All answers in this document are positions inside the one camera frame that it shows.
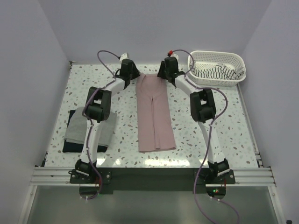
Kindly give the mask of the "pink tank top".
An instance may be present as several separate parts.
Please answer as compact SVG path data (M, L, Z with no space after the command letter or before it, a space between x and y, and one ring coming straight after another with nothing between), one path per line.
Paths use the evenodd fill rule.
M140 74L136 82L138 149L140 153L176 148L165 80Z

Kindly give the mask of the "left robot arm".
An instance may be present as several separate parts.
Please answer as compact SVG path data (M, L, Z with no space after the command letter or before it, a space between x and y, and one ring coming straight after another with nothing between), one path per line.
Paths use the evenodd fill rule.
M101 175L96 169L98 143L103 122L110 116L112 96L126 89L131 80L140 76L135 63L130 59L121 61L121 68L112 81L103 87L91 87L82 111L86 118L86 135L80 159L76 162L75 172L86 183L100 180Z

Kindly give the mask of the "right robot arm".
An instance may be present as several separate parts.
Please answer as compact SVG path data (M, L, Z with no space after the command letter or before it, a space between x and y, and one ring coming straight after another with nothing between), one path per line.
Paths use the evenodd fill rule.
M178 60L174 56L168 56L161 62L157 76L179 88L189 97L191 117L199 125L206 144L206 153L197 177L219 183L230 171L230 167L213 124L227 110L227 96L217 88L195 84L186 73L179 71ZM214 91L221 94L225 100L224 109L220 113L216 110Z

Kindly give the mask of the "striped tank top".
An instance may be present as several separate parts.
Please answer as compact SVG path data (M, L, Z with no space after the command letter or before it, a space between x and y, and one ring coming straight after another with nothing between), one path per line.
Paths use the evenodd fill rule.
M193 63L190 59L188 65L191 68L191 75L189 77L193 77L195 80L215 79L237 81L246 76L243 66L235 66L229 63Z

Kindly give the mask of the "grey folded tank top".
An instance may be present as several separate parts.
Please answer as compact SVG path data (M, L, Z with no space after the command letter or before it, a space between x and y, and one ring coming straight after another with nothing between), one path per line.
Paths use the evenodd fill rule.
M84 107L78 107L70 118L64 135L64 139L69 143L84 144L87 119L82 115L83 109ZM99 137L98 152L105 152L104 147L109 146L115 130L116 121L117 114L110 112L109 118L101 122L103 130Z

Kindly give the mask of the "white plastic basket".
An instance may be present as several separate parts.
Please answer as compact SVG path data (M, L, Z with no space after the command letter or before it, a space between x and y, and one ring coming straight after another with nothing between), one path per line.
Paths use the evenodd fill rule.
M243 59L234 53L196 50L188 56L188 77L198 85L232 87L246 78Z

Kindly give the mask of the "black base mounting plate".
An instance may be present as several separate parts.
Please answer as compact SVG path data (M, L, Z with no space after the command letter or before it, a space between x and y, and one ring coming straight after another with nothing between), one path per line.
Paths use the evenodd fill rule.
M233 170L214 176L202 168L98 168L86 176L75 169L69 171L70 183L79 185L81 196L113 194L116 191L188 191L223 198L226 186L235 184Z

